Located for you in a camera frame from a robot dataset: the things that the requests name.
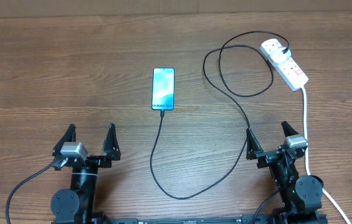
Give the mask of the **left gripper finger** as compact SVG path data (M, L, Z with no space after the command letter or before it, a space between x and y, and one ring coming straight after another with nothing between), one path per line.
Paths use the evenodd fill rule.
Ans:
M116 136L116 126L114 123L110 123L109 125L102 151L113 161L119 161L121 158L120 147Z
M54 146L52 155L56 156L60 154L60 150L65 142L75 142L76 141L76 126L70 124L67 128L65 134L61 137L58 143Z

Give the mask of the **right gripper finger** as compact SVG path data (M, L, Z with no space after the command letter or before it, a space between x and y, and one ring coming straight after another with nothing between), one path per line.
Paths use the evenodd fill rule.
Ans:
M263 153L263 149L259 144L257 138L255 137L253 131L247 128L247 155L248 160L253 160L257 158L257 154Z
M285 137L297 135L298 132L294 130L287 121L281 123Z

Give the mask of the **Samsung Galaxy smartphone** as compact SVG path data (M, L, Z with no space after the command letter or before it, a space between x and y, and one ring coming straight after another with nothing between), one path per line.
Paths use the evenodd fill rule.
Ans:
M174 68L154 68L151 108L153 110L174 109Z

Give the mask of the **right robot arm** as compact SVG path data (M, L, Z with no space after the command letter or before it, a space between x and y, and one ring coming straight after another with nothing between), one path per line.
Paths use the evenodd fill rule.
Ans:
M277 189L268 196L253 215L241 216L242 223L291 223L325 224L326 215L318 210L322 207L323 181L315 175L299 176L295 161L303 157L308 149L308 141L286 121L281 123L285 140L278 149L264 151L253 131L248 128L247 159L256 160L259 169L268 167ZM282 207L271 214L261 215L264 205L279 194Z

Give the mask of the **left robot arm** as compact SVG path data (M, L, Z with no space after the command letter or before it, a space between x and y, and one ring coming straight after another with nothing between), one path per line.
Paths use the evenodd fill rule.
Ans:
M76 141L74 124L70 124L54 146L52 167L72 168L70 187L56 192L50 203L55 223L110 223L105 213L96 212L94 206L98 170L111 168L112 162L121 157L113 123L109 125L102 151L103 155L90 156L83 143Z

